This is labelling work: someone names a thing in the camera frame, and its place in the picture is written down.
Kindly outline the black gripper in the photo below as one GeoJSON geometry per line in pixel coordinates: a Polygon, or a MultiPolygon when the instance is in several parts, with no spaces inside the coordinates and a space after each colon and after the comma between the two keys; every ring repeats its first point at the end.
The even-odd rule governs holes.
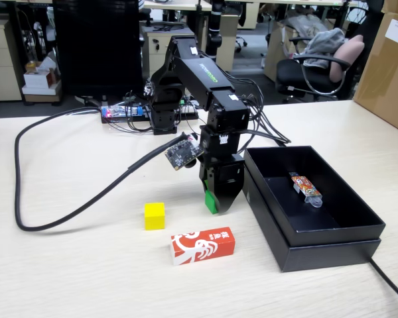
{"type": "Polygon", "coordinates": [[[200,127],[199,178],[208,190],[208,209],[225,213],[243,188],[244,159],[237,153],[240,133],[216,132],[210,125],[200,127]]]}

